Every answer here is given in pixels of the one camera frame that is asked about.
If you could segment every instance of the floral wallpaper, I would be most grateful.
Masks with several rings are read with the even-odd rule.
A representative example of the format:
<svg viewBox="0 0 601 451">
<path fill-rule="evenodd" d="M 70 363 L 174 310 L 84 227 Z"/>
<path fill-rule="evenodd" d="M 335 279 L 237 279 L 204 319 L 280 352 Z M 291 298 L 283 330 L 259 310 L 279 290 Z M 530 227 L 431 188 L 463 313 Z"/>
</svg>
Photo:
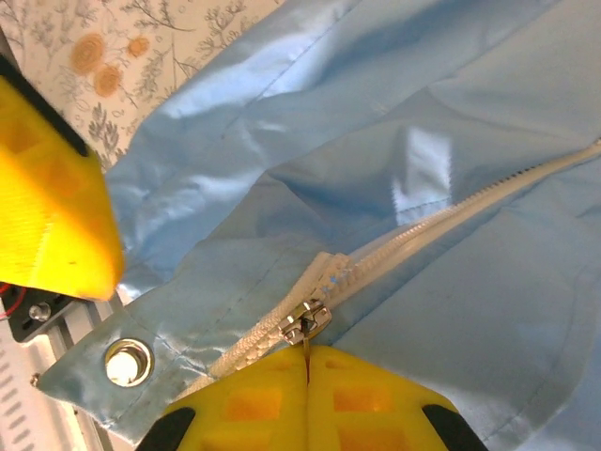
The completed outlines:
<svg viewBox="0 0 601 451">
<path fill-rule="evenodd" d="M 100 155 L 284 0 L 0 0 L 23 74 Z"/>
</svg>

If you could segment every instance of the stitching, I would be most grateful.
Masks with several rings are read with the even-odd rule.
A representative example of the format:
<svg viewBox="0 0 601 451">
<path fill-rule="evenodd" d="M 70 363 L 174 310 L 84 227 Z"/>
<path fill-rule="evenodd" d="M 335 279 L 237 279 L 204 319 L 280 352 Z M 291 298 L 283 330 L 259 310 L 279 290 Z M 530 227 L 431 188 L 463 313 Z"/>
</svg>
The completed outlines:
<svg viewBox="0 0 601 451">
<path fill-rule="evenodd" d="M 242 300 L 246 299 L 246 298 L 248 297 L 248 295 L 249 295 L 250 293 L 252 293 L 252 292 L 254 291 L 254 289 L 255 289 L 256 287 L 258 287 L 258 286 L 261 284 L 261 282 L 263 282 L 263 280 L 265 279 L 265 277 L 267 276 L 267 274 L 269 274 L 269 273 L 270 273 L 270 271 L 273 269 L 273 267 L 274 267 L 274 266 L 275 266 L 275 265 L 276 265 L 276 264 L 277 264 L 277 263 L 278 263 L 278 262 L 279 262 L 279 261 L 282 259 L 282 257 L 283 257 L 283 256 L 284 256 L 284 255 L 285 255 L 285 254 L 286 254 L 286 253 L 287 253 L 289 250 L 291 250 L 292 248 L 296 248 L 296 247 L 298 247 L 298 246 L 299 246 L 299 245 L 301 245 L 301 244 L 302 244 L 304 241 L 305 241 L 305 240 L 302 240 L 302 241 L 299 241 L 299 242 L 293 242 L 293 243 L 291 243 L 291 244 L 290 244 L 288 247 L 286 247 L 286 248 L 285 248 L 285 249 L 284 249 L 284 250 L 283 250 L 283 251 L 280 253 L 280 255 L 279 255 L 277 258 L 276 258 L 276 260 L 275 260 L 275 261 L 274 261 L 274 262 L 271 264 L 271 266 L 270 266 L 270 267 L 269 267 L 269 268 L 268 268 L 268 269 L 265 271 L 265 273 L 263 274 L 263 276 L 262 276 L 262 277 L 261 277 L 259 280 L 257 280 L 257 281 L 255 282 L 255 284 L 254 284 L 254 285 L 253 285 L 251 288 L 249 288 L 249 289 L 248 289 L 248 291 L 246 292 L 246 294 L 245 294 L 245 295 L 243 295 L 243 296 L 240 296 L 240 297 L 238 297 L 238 299 L 237 299 L 237 300 L 236 300 L 234 303 L 230 304 L 229 308 L 228 308 L 228 309 L 227 309 L 227 310 L 226 310 L 226 311 L 223 313 L 223 315 L 221 315 L 219 318 L 217 318 L 213 324 L 211 324 L 211 325 L 207 326 L 207 327 L 205 328 L 205 331 L 204 331 L 203 333 L 201 333 L 201 334 L 198 336 L 198 340 L 194 341 L 194 343 L 191 343 L 191 344 L 189 344 L 188 346 L 186 346 L 186 347 L 185 347 L 183 350 L 181 350 L 181 351 L 175 351 L 175 350 L 173 349 L 173 347 L 171 347 L 171 346 L 168 346 L 168 348 L 169 348 L 170 350 L 173 350 L 173 351 L 174 351 L 174 353 L 175 353 L 175 355 L 176 355 L 176 356 L 175 356 L 175 358 L 174 358 L 174 359 L 173 359 L 173 360 L 172 360 L 172 361 L 171 361 L 171 362 L 170 362 L 170 363 L 169 363 L 169 364 L 168 364 L 168 365 L 167 365 L 167 366 L 166 366 L 166 367 L 165 367 L 165 368 L 164 368 L 164 369 L 163 369 L 163 370 L 162 370 L 160 373 L 157 373 L 157 374 L 155 374 L 155 376 L 154 376 L 154 377 L 153 377 L 153 378 L 152 378 L 150 381 L 148 381 L 148 384 L 146 385 L 146 387 L 148 387 L 148 386 L 149 386 L 149 385 L 150 385 L 152 382 L 154 382 L 154 381 L 159 381 L 159 380 L 162 378 L 162 375 L 163 375 L 163 374 L 164 374 L 164 373 L 165 373 L 167 370 L 169 370 L 169 369 L 171 369 L 171 368 L 173 367 L 173 365 L 175 364 L 175 362 L 177 361 L 177 359 L 179 359 L 179 358 L 183 358 L 183 359 L 184 359 L 186 362 L 190 362 L 190 361 L 189 361 L 189 359 L 188 359 L 188 358 L 187 358 L 185 355 L 183 355 L 183 354 L 184 354 L 184 353 L 185 353 L 185 352 L 186 352 L 186 351 L 187 351 L 189 348 L 191 348 L 191 347 L 192 347 L 192 346 L 193 346 L 195 343 L 197 343 L 199 340 L 201 340 L 201 339 L 202 339 L 202 338 L 203 338 L 203 337 L 204 337 L 204 336 L 205 336 L 205 335 L 208 333 L 208 331 L 212 330 L 212 329 L 213 329 L 213 328 L 214 328 L 214 327 L 215 327 L 217 324 L 219 324 L 219 323 L 220 323 L 220 322 L 221 322 L 221 321 L 222 321 L 222 320 L 223 320 L 225 317 L 227 317 L 227 316 L 228 316 L 228 315 L 231 313 L 231 311 L 232 311 L 232 310 L 233 310 L 235 307 L 237 307 L 237 306 L 238 306 L 238 305 L 239 305 L 239 304 L 242 302 Z M 154 332 L 151 332 L 151 333 L 152 333 L 153 335 L 155 335 L 156 337 L 160 338 L 161 340 L 164 340 L 164 338 L 162 338 L 162 337 L 159 337 L 158 335 L 156 335 L 156 333 L 154 333 Z M 133 399 L 133 400 L 132 400 L 130 403 L 128 403 L 128 405 L 127 405 L 127 406 L 126 406 L 126 407 L 123 409 L 123 412 L 122 412 L 122 413 L 121 413 L 121 414 L 120 414 L 120 415 L 119 415 L 117 418 L 115 418 L 115 419 L 114 419 L 114 420 L 112 420 L 111 422 L 105 423 L 105 426 L 106 426 L 106 427 L 108 427 L 108 428 L 110 428 L 110 427 L 111 427 L 111 426 L 113 426 L 115 423 L 117 423 L 117 422 L 118 422 L 118 421 L 119 421 L 119 420 L 120 420 L 120 419 L 121 419 L 121 418 L 122 418 L 124 415 L 126 415 L 126 414 L 129 412 L 129 410 L 131 409 L 131 407 L 132 407 L 132 406 L 133 406 L 133 405 L 134 405 L 134 404 L 135 404 L 135 403 L 136 403 L 136 402 L 137 402 L 137 401 L 138 401 L 138 400 L 139 400 L 139 399 L 142 397 L 142 395 L 143 395 L 144 393 L 145 393 L 145 391 L 141 391 L 141 392 L 140 392 L 140 394 L 139 394 L 139 395 L 138 395 L 138 396 L 137 396 L 135 399 Z"/>
<path fill-rule="evenodd" d="M 587 264 L 585 264 L 583 266 L 582 270 L 575 277 L 576 281 L 580 278 L 580 276 L 586 270 L 588 270 L 590 268 L 590 265 L 591 265 L 591 262 L 588 262 Z M 522 414 L 524 413 L 524 411 L 526 411 L 526 409 L 528 409 L 531 406 L 531 404 L 536 400 L 536 398 L 540 395 L 540 393 L 548 386 L 548 384 L 551 380 L 551 378 L 550 378 L 551 374 L 554 374 L 556 372 L 557 366 L 560 364 L 560 362 L 562 361 L 562 358 L 565 356 L 565 352 L 564 352 L 565 347 L 569 341 L 572 331 L 574 330 L 574 319 L 575 319 L 577 307 L 578 307 L 577 299 L 578 299 L 578 295 L 575 294 L 574 300 L 572 302 L 572 310 L 571 310 L 569 327 L 568 327 L 567 332 L 565 333 L 565 337 L 563 338 L 562 348 L 558 352 L 555 362 L 553 362 L 553 365 L 547 372 L 545 380 L 542 381 L 538 385 L 538 387 L 536 387 L 536 389 L 532 392 L 532 395 L 526 400 L 526 403 L 524 404 L 524 406 L 519 411 L 517 411 L 516 414 L 514 414 L 512 417 L 508 418 L 503 424 L 499 425 L 495 430 L 493 430 L 490 434 L 488 434 L 486 437 L 484 437 L 483 442 L 488 442 L 490 439 L 494 438 L 497 434 L 499 434 L 503 429 L 505 429 L 511 423 L 513 423 L 518 417 L 521 417 Z"/>
<path fill-rule="evenodd" d="M 502 205 L 500 205 L 498 211 L 491 216 L 488 220 L 484 221 L 483 223 L 481 223 L 480 225 L 478 225 L 477 228 L 480 228 L 482 226 L 485 226 L 487 224 L 489 224 L 493 219 L 495 219 L 497 217 L 497 215 L 500 213 L 501 209 L 503 209 L 505 206 L 514 203 L 515 201 L 517 201 L 518 199 L 523 198 L 526 194 L 528 194 L 530 191 L 532 191 L 536 186 L 538 185 L 538 183 L 530 186 L 527 190 L 523 191 L 522 193 L 520 193 L 518 196 L 515 197 L 511 197 L 511 199 L 507 199 L 508 201 L 503 203 Z M 442 252 L 439 256 L 435 257 L 433 260 L 429 261 L 423 268 L 421 268 L 415 275 L 413 275 L 412 277 L 410 277 L 407 282 L 405 283 L 405 285 L 410 282 L 412 279 L 414 279 L 419 273 L 425 271 L 428 267 L 430 267 L 434 262 L 436 262 L 437 260 L 439 260 L 441 257 L 443 257 L 445 254 L 447 254 L 449 251 L 451 251 L 452 249 L 454 249 L 456 246 L 458 246 L 459 244 L 461 244 L 464 240 L 466 240 L 469 236 L 471 236 L 472 233 L 469 233 L 468 235 L 466 235 L 464 238 L 462 238 L 460 241 L 458 241 L 457 243 L 455 243 L 453 246 L 449 247 L 448 249 L 445 249 L 444 252 Z M 378 305 L 376 305 L 374 308 L 372 308 L 369 312 L 364 313 L 362 316 L 360 316 L 352 325 L 350 325 L 345 331 L 342 331 L 338 334 L 338 336 L 336 338 L 334 338 L 331 343 L 335 344 L 338 339 L 340 339 L 344 334 L 347 334 L 350 330 L 352 330 L 357 324 L 359 324 L 363 319 L 367 318 L 369 315 L 371 315 L 372 313 L 374 313 L 378 308 L 381 307 L 381 305 L 384 303 L 385 301 L 382 301 L 381 303 L 379 303 Z M 573 330 L 574 328 L 574 316 L 575 316 L 575 306 L 576 306 L 576 299 L 572 302 L 572 316 L 570 318 L 569 321 L 569 328 L 568 331 L 565 335 L 565 338 L 563 340 L 562 343 L 562 350 L 559 352 L 559 355 L 555 361 L 555 363 L 553 364 L 552 368 L 548 371 L 547 373 L 547 377 L 544 381 L 542 381 L 540 383 L 540 385 L 534 390 L 534 392 L 532 393 L 532 395 L 528 398 L 528 400 L 526 401 L 526 404 L 518 411 L 516 412 L 516 414 L 514 416 L 512 416 L 511 418 L 509 418 L 508 420 L 506 420 L 502 425 L 500 425 L 499 427 L 497 427 L 493 432 L 491 432 L 490 434 L 488 434 L 485 438 L 483 438 L 483 442 L 487 442 L 490 439 L 492 439 L 495 435 L 497 435 L 498 433 L 501 432 L 501 430 L 505 427 L 507 427 L 510 423 L 512 423 L 513 421 L 515 421 L 522 413 L 524 413 L 524 411 L 526 409 L 528 409 L 528 407 L 531 406 L 531 404 L 534 402 L 534 400 L 536 399 L 536 397 L 538 396 L 538 394 L 548 385 L 549 381 L 550 381 L 550 375 L 553 373 L 553 370 L 556 368 L 556 366 L 559 364 L 560 360 L 562 359 L 563 356 L 563 350 L 565 348 L 565 345 L 568 341 L 570 332 Z"/>
<path fill-rule="evenodd" d="M 444 202 L 447 202 L 448 200 L 449 200 L 449 198 L 447 197 L 447 198 L 444 198 L 444 199 L 439 199 L 439 200 L 435 200 L 435 201 L 431 201 L 431 202 L 426 202 L 426 203 L 424 203 L 424 204 L 422 204 L 422 205 L 418 205 L 418 206 L 415 206 L 415 207 L 411 207 L 411 208 L 408 208 L 408 209 L 402 210 L 402 211 L 400 211 L 400 212 L 401 212 L 401 213 L 404 213 L 404 212 L 409 212 L 409 211 L 417 210 L 417 209 L 420 209 L 420 208 L 423 208 L 423 207 L 427 207 L 427 206 L 430 206 L 430 205 L 434 205 L 434 204 L 437 204 L 437 203 L 444 203 Z M 393 217 L 392 217 L 392 216 L 391 216 L 391 217 L 388 217 L 388 218 L 385 218 L 385 219 L 382 219 L 382 220 L 380 220 L 380 221 L 377 221 L 375 224 L 371 224 L 371 225 L 368 225 L 368 226 L 366 226 L 366 227 L 362 227 L 362 228 L 360 228 L 360 229 L 358 229 L 358 230 L 355 230 L 355 231 L 353 231 L 353 232 L 351 232 L 351 233 L 349 233 L 349 234 L 345 235 L 344 237 L 339 237 L 339 238 L 337 238 L 336 240 L 334 240 L 334 239 L 331 239 L 331 240 L 325 241 L 325 244 L 326 244 L 326 245 L 327 245 L 327 244 L 332 244 L 332 243 L 334 243 L 334 242 L 336 242 L 336 241 L 340 241 L 340 240 L 342 240 L 342 239 L 343 239 L 343 238 L 345 238 L 345 237 L 351 237 L 351 236 L 353 236 L 353 235 L 355 235 L 355 234 L 357 234 L 357 233 L 361 233 L 361 232 L 363 232 L 363 231 L 365 231 L 365 230 L 368 230 L 368 229 L 370 229 L 370 228 L 377 227 L 377 226 L 381 226 L 382 224 L 384 224 L 384 223 L 386 223 L 386 222 L 390 221 L 391 219 L 393 219 Z M 204 336 L 207 334 L 207 332 L 208 332 L 209 330 L 211 330 L 212 328 L 214 328 L 214 327 L 215 327 L 217 324 L 219 324 L 219 323 L 220 323 L 220 322 L 221 322 L 223 319 L 225 319 L 225 317 L 226 317 L 226 316 L 228 316 L 228 315 L 229 315 L 229 313 L 231 313 L 231 311 L 234 309 L 234 307 L 237 307 L 237 306 L 240 304 L 240 302 L 241 302 L 243 299 L 245 299 L 245 298 L 246 298 L 246 297 L 247 297 L 247 296 L 248 296 L 250 293 L 252 293 L 252 292 L 253 292 L 253 290 L 254 290 L 254 289 L 255 289 L 255 288 L 256 288 L 256 287 L 257 287 L 257 286 L 258 286 L 258 285 L 259 285 L 259 284 L 260 284 L 260 283 L 261 283 L 261 282 L 262 282 L 262 281 L 265 279 L 265 277 L 266 277 L 266 276 L 267 276 L 267 274 L 268 274 L 268 273 L 271 271 L 271 269 L 273 269 L 273 267 L 274 267 L 274 266 L 275 266 L 275 265 L 276 265 L 276 264 L 277 264 L 277 263 L 278 263 L 278 262 L 279 262 L 279 261 L 282 259 L 282 257 L 283 257 L 283 256 L 284 256 L 284 255 L 285 255 L 285 254 L 286 254 L 288 251 L 290 251 L 290 250 L 292 250 L 292 249 L 296 249 L 296 248 L 298 248 L 299 246 L 303 245 L 303 244 L 304 244 L 304 243 L 305 243 L 305 242 L 308 240 L 308 238 L 309 238 L 309 237 L 305 237 L 305 238 L 303 238 L 302 240 L 300 240 L 300 241 L 298 241 L 298 242 L 293 242 L 293 243 L 291 243 L 291 244 L 290 244 L 288 247 L 286 247 L 286 248 L 285 248 L 285 249 L 282 251 L 282 253 L 280 254 L 280 256 L 279 256 L 279 257 L 278 257 L 278 258 L 277 258 L 277 259 L 274 261 L 274 263 L 273 263 L 273 264 L 270 266 L 270 268 L 269 268 L 269 269 L 268 269 L 268 270 L 267 270 L 267 271 L 266 271 L 266 272 L 263 274 L 263 277 L 262 277 L 260 280 L 258 280 L 258 281 L 257 281 L 257 282 L 254 284 L 254 286 L 253 286 L 252 288 L 250 288 L 250 289 L 249 289 L 249 291 L 247 292 L 246 296 L 240 296 L 240 297 L 238 298 L 238 300 L 237 300 L 235 303 L 233 303 L 232 305 L 230 305 L 230 307 L 227 309 L 227 311 L 226 311 L 226 312 L 225 312 L 225 313 L 224 313 L 224 314 L 223 314 L 223 315 L 222 315 L 220 318 L 218 318 L 218 319 L 217 319 L 217 320 L 216 320 L 216 321 L 215 321 L 215 322 L 214 322 L 214 323 L 213 323 L 211 326 L 208 326 L 208 327 L 205 329 L 205 331 L 202 333 L 202 335 L 200 335 L 200 336 L 198 337 L 198 340 L 202 339 L 202 338 L 203 338 L 203 337 L 204 337 Z M 165 369 L 164 369 L 163 371 L 161 371 L 161 373 L 155 374 L 155 376 L 154 376 L 154 377 L 153 377 L 153 378 L 152 378 L 150 381 L 148 381 L 148 385 L 150 385 L 150 384 L 151 384 L 152 382 L 154 382 L 154 381 L 159 381 L 159 380 L 162 378 L 162 375 L 165 373 L 165 371 L 167 371 L 168 369 L 170 369 L 170 368 L 171 368 L 171 367 L 172 367 L 172 366 L 175 364 L 176 360 L 178 360 L 178 359 L 184 359 L 184 361 L 185 361 L 187 364 L 189 364 L 189 365 L 191 365 L 191 364 L 194 364 L 194 362 L 191 362 L 191 361 L 190 361 L 190 359 L 189 359 L 188 357 L 186 357 L 185 355 L 183 355 L 183 354 L 184 354 L 184 353 L 185 353 L 185 352 L 186 352 L 186 351 L 187 351 L 189 348 L 191 348 L 191 347 L 192 347 L 192 346 L 193 346 L 195 343 L 197 343 L 198 341 L 195 341 L 194 343 L 191 343 L 190 345 L 188 345 L 188 346 L 187 346 L 186 348 L 184 348 L 183 350 L 176 350 L 176 349 L 175 349 L 173 346 L 171 346 L 171 345 L 169 344 L 169 342 L 168 342 L 168 341 L 167 341 L 165 338 L 163 338 L 163 337 L 162 337 L 162 336 L 160 336 L 160 335 L 157 335 L 157 334 L 156 334 L 154 331 L 151 331 L 151 330 L 149 330 L 147 327 L 143 326 L 143 325 L 142 325 L 142 324 L 141 324 L 141 323 L 140 323 L 140 322 L 139 322 L 139 321 L 138 321 L 138 320 L 137 320 L 135 317 L 133 317 L 133 316 L 130 314 L 130 312 L 127 310 L 127 308 L 126 308 L 126 309 L 124 309 L 124 311 L 125 311 L 125 313 L 126 313 L 126 314 L 127 314 L 127 315 L 128 315 L 130 318 L 131 318 L 131 320 L 132 320 L 134 323 L 136 323 L 136 324 L 137 324 L 137 325 L 138 325 L 140 328 L 144 329 L 145 331 L 147 331 L 147 332 L 149 332 L 150 334 L 154 335 L 155 337 L 159 338 L 159 339 L 161 340 L 161 342 L 162 342 L 162 343 L 164 343 L 165 347 L 167 347 L 169 350 L 171 350 L 171 351 L 172 351 L 172 352 L 175 354 L 175 358 L 174 358 L 174 359 L 171 361 L 171 363 L 169 363 L 169 365 L 168 365 L 168 366 L 166 366 L 166 367 L 165 367 Z M 199 374 L 200 374 L 200 375 L 205 375 L 205 376 L 208 376 L 208 374 L 207 374 L 207 373 L 203 373 L 203 372 L 199 372 Z M 120 415 L 119 415 L 119 416 L 118 416 L 116 419 L 114 419 L 114 420 L 112 420 L 112 421 L 110 421 L 110 422 L 107 422 L 107 423 L 103 423 L 103 424 L 104 424 L 106 427 L 108 427 L 108 428 L 111 428 L 112 426 L 114 426 L 114 425 L 115 425 L 115 423 L 117 423 L 117 422 L 118 422 L 118 421 L 119 421 L 119 420 L 120 420 L 120 419 L 121 419 L 123 416 L 125 416 L 125 415 L 126 415 L 128 412 L 129 412 L 129 410 L 131 409 L 131 407 L 133 407 L 133 405 L 134 405 L 134 404 L 136 404 L 136 403 L 138 402 L 138 400 L 140 400 L 140 398 L 142 397 L 142 395 L 143 395 L 143 394 L 144 394 L 144 392 L 141 392 L 139 396 L 137 396 L 135 399 L 133 399 L 133 400 L 132 400 L 132 402 L 130 402 L 130 403 L 129 403 L 129 404 L 128 404 L 128 405 L 127 405 L 125 408 L 124 408 L 124 410 L 123 410 L 123 413 L 121 413 L 121 414 L 120 414 Z"/>
<path fill-rule="evenodd" d="M 272 87 L 275 83 L 277 83 L 287 72 L 289 72 L 294 65 L 299 62 L 299 60 L 305 56 L 307 54 L 307 52 L 309 52 L 311 49 L 313 49 L 318 42 L 320 42 L 327 34 L 329 34 L 331 32 L 331 30 L 337 25 L 339 24 L 343 19 L 345 19 L 345 17 L 350 14 L 351 12 L 353 12 L 361 3 L 363 3 L 364 0 L 360 0 L 359 2 L 357 2 L 355 4 L 355 6 L 353 6 L 351 9 L 349 9 L 348 11 L 346 11 L 342 16 L 340 16 L 338 19 L 336 19 L 335 22 L 333 22 L 321 35 L 319 35 L 313 42 L 311 42 L 306 49 L 304 49 L 302 51 L 302 53 L 300 53 L 296 58 L 294 58 L 292 61 L 290 61 L 290 64 L 288 65 L 287 68 L 285 68 L 282 72 L 280 72 L 278 75 L 276 75 L 276 77 L 271 80 L 271 82 L 269 82 L 267 84 L 267 86 L 265 87 L 265 89 L 263 89 L 259 94 L 257 94 L 256 96 L 254 96 L 251 100 L 249 100 L 247 103 L 244 104 L 243 107 L 241 107 L 239 114 L 236 116 L 236 118 L 234 118 L 232 121 L 230 121 L 227 125 L 225 125 L 225 127 L 223 128 L 223 132 L 221 133 L 222 138 L 225 136 L 225 134 L 228 132 L 228 129 L 231 128 L 232 125 L 234 125 L 235 122 L 237 122 L 242 115 L 246 112 L 246 110 L 254 105 L 269 89 L 270 87 Z M 208 145 L 208 149 L 214 149 L 215 148 L 215 143 L 213 143 L 212 145 Z M 177 177 L 183 170 L 188 169 L 188 166 L 186 167 L 180 167 L 178 169 L 176 169 L 175 171 L 173 171 L 171 174 L 169 174 L 168 176 L 166 176 L 160 185 L 155 186 L 154 188 L 152 188 L 151 190 L 149 190 L 143 197 L 142 199 L 140 199 L 139 202 L 137 202 L 137 204 L 134 206 L 130 206 L 130 214 L 128 214 L 127 216 L 124 216 L 123 219 L 121 219 L 120 223 L 123 223 L 125 221 L 129 221 L 130 218 L 138 211 L 138 209 L 142 206 L 142 204 L 144 204 L 144 202 L 153 194 L 155 194 L 157 191 L 160 190 L 160 188 L 162 188 L 165 184 L 169 183 L 169 181 L 171 181 L 172 179 L 174 179 L 175 177 Z"/>
</svg>

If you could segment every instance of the zipper tape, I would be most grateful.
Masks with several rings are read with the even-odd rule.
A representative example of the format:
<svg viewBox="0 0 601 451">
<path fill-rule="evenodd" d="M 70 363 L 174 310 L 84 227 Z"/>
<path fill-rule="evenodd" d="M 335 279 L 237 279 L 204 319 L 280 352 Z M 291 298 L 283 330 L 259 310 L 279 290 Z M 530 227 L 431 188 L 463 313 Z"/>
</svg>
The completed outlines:
<svg viewBox="0 0 601 451">
<path fill-rule="evenodd" d="M 519 171 L 423 219 L 377 247 L 356 264 L 353 264 L 353 255 L 318 254 L 276 307 L 215 361 L 208 375 L 198 378 L 179 398 L 256 362 L 272 350 L 284 340 L 278 324 L 303 302 L 321 301 L 332 310 L 480 211 L 551 174 L 599 156 L 601 140 L 579 152 Z M 365 248 L 369 248 L 369 245 L 362 248 L 362 254 Z"/>
</svg>

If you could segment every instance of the white zipper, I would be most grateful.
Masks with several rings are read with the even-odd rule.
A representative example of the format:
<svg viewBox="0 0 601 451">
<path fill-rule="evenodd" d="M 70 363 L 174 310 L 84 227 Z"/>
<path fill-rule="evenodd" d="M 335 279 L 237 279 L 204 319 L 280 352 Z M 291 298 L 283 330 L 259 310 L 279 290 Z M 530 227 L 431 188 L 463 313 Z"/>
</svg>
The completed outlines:
<svg viewBox="0 0 601 451">
<path fill-rule="evenodd" d="M 332 309 L 429 243 L 505 197 L 555 172 L 600 155 L 601 141 L 597 141 L 580 152 L 519 171 L 463 202 L 423 219 L 356 263 L 353 263 L 353 255 L 320 253 L 284 299 L 209 368 L 208 376 L 201 378 L 185 393 L 250 365 L 283 341 L 290 344 L 300 342 L 301 319 L 308 319 L 313 324 L 310 336 L 318 334 L 329 322 Z"/>
</svg>

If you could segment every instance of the zipper pull tab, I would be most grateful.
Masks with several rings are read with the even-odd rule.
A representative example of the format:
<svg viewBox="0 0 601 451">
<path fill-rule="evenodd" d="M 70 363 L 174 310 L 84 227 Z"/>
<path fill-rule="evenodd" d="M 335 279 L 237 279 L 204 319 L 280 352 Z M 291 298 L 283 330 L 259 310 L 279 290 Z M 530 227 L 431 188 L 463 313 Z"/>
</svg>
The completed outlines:
<svg viewBox="0 0 601 451">
<path fill-rule="evenodd" d="M 280 335 L 290 345 L 303 339 L 311 339 L 330 324 L 331 312 L 323 302 L 312 299 L 304 301 L 278 324 Z"/>
</svg>

